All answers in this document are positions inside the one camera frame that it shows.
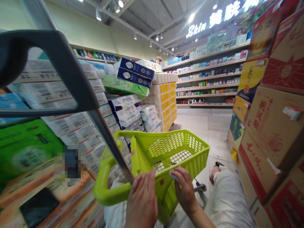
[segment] shelf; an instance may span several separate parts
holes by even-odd
[[[233,104],[190,104],[190,107],[206,107],[206,106],[211,106],[211,107],[233,107]]]
[[[226,52],[230,52],[230,51],[233,51],[233,50],[236,50],[236,49],[239,49],[239,48],[244,48],[244,47],[249,46],[249,44],[250,44],[250,42],[246,42],[245,44],[242,44],[242,45],[239,45],[239,46],[236,46],[236,47],[232,47],[230,49],[226,49],[226,50],[223,50],[223,51],[219,51],[219,52],[216,52],[216,53],[213,53],[213,54],[204,55],[204,56],[200,56],[200,57],[195,58],[195,59],[185,60],[185,61],[182,61],[182,62],[171,64],[169,66],[163,67],[162,70],[164,71],[166,69],[170,69],[170,68],[173,68],[173,67],[176,67],[176,66],[184,65],[185,63],[195,62],[197,60],[202,60],[202,59],[205,59],[205,58],[208,58],[208,57],[216,56],[216,55],[223,54],[223,53],[226,53]]]
[[[187,107],[190,106],[190,104],[176,104],[177,107]]]
[[[236,76],[236,75],[241,75],[242,72],[238,73],[231,73],[231,74],[218,74],[215,76],[205,76],[202,78],[195,78],[195,79],[190,79],[190,80],[184,80],[184,81],[178,81],[176,84],[183,84],[187,82],[194,82],[194,81],[204,81],[204,80],[209,80],[209,79],[215,79],[215,78],[224,78],[224,77],[229,77],[229,76]]]
[[[86,57],[82,57],[82,56],[76,56],[77,59],[81,59],[81,60],[87,60],[87,61],[96,61],[96,62],[105,62],[104,60],[101,60],[101,59],[91,59],[91,58],[86,58]],[[117,62],[114,62],[114,61],[107,61],[107,63],[117,63]]]
[[[222,96],[233,96],[236,95],[236,92],[233,93],[220,93],[220,94],[202,94],[202,95],[190,95],[190,96],[176,96],[176,98],[198,98],[198,97],[222,97]]]
[[[232,61],[229,61],[229,62],[217,64],[217,65],[205,66],[205,67],[197,68],[197,69],[194,69],[194,70],[184,71],[184,72],[179,73],[178,75],[198,72],[198,71],[202,71],[202,70],[213,69],[213,68],[217,68],[217,67],[221,67],[221,66],[223,67],[223,66],[227,66],[227,65],[231,65],[231,64],[235,64],[235,63],[239,63],[239,62],[245,62],[245,61],[246,61],[246,59],[232,60]]]
[[[224,84],[224,85],[209,85],[209,86],[201,86],[201,87],[191,87],[187,89],[177,89],[176,92],[183,92],[183,91],[191,91],[191,90],[201,90],[201,89],[212,89],[212,88],[222,88],[222,87],[229,87],[229,86],[238,86],[239,83],[232,83],[232,84]]]

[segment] green wall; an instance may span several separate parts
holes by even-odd
[[[53,0],[45,0],[58,29],[70,44],[117,53],[138,59],[155,59],[163,53],[112,29],[101,22]],[[1,0],[0,28],[36,29],[20,0]]]

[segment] tiled floor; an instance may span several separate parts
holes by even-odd
[[[200,113],[201,115],[178,115],[171,130],[186,129],[210,145],[207,165],[196,177],[198,182],[205,184],[207,187],[207,191],[204,192],[204,195],[196,193],[197,200],[204,208],[209,195],[213,190],[213,184],[209,179],[209,175],[215,162],[218,161],[222,163],[232,172],[236,171],[230,156],[230,146],[226,140],[232,112],[221,109],[206,109],[204,112],[200,111]],[[178,207],[175,212],[175,217],[173,217],[168,227],[193,227],[181,207]]]

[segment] illuminated sign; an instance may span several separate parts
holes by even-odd
[[[245,3],[242,8],[244,8],[244,12],[246,12],[250,7],[257,6],[259,0],[245,0]],[[231,19],[233,16],[238,15],[240,8],[240,1],[235,1],[233,4],[230,4],[226,7],[224,21]],[[222,22],[222,13],[223,11],[219,9],[216,13],[212,13],[209,21],[209,28],[212,28],[216,24],[220,24]],[[186,38],[189,38],[193,35],[198,34],[206,29],[207,23],[200,23],[199,25],[191,25],[189,27],[188,34]]]

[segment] shopping basket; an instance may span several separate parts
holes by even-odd
[[[194,179],[206,167],[210,146],[187,130],[166,133],[122,130],[114,134],[115,139],[121,136],[131,138],[132,173],[135,177],[156,167],[158,219],[166,225],[178,204],[174,180],[169,176],[169,171],[181,166],[188,170],[191,179]],[[105,154],[100,161],[94,186],[96,200],[105,206],[127,200],[131,190],[130,183],[108,189],[109,172],[115,164],[114,158]]]

